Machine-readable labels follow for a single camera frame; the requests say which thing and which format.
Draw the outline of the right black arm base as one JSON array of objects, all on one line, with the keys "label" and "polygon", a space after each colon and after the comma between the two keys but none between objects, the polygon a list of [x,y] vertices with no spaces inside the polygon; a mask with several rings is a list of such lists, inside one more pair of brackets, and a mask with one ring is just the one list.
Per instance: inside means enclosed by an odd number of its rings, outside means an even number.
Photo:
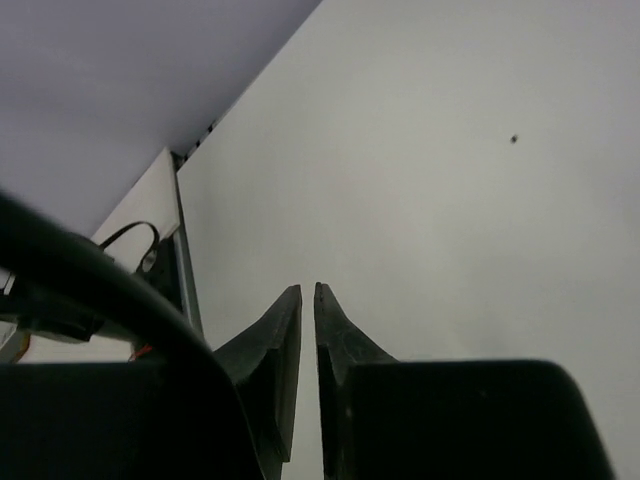
[{"label": "right black arm base", "polygon": [[[152,239],[144,253],[134,258],[133,275],[143,279],[173,306],[180,308],[179,293],[172,282],[176,269],[169,261],[172,242],[163,240],[158,228],[152,223],[135,221],[116,230],[99,243],[86,237],[82,241],[105,254],[112,244],[139,226],[149,228]],[[1,320],[16,325],[26,333],[63,343],[87,343],[94,336],[118,340],[130,338],[126,331],[107,319],[18,278],[11,287],[1,290]]]}]

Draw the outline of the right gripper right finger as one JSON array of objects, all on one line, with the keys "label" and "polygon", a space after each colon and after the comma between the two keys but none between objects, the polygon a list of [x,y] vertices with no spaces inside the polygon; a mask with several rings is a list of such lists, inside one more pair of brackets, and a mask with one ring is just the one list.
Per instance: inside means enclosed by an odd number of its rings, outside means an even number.
[{"label": "right gripper right finger", "polygon": [[343,437],[348,424],[344,399],[348,374],[359,365],[392,364],[397,360],[348,318],[328,284],[315,284],[313,309],[323,475],[326,479],[349,479]]}]

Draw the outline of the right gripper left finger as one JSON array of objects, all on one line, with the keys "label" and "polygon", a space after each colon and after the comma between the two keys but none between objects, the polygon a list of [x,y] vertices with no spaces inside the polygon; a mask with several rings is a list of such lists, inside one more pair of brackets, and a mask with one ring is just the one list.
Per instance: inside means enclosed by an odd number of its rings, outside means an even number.
[{"label": "right gripper left finger", "polygon": [[237,388],[259,453],[291,460],[301,355],[301,287],[287,287],[252,325],[214,351]]}]

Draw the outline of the black over-ear headphones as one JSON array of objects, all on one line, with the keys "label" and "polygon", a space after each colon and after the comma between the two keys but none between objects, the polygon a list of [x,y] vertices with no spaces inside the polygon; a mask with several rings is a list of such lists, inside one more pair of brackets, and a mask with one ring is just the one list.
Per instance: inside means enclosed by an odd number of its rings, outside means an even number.
[{"label": "black over-ear headphones", "polygon": [[226,479],[263,476],[236,388],[182,315],[142,280],[15,199],[1,197],[1,265],[65,301],[93,311],[164,354],[181,380],[213,389],[223,418],[214,432]]}]

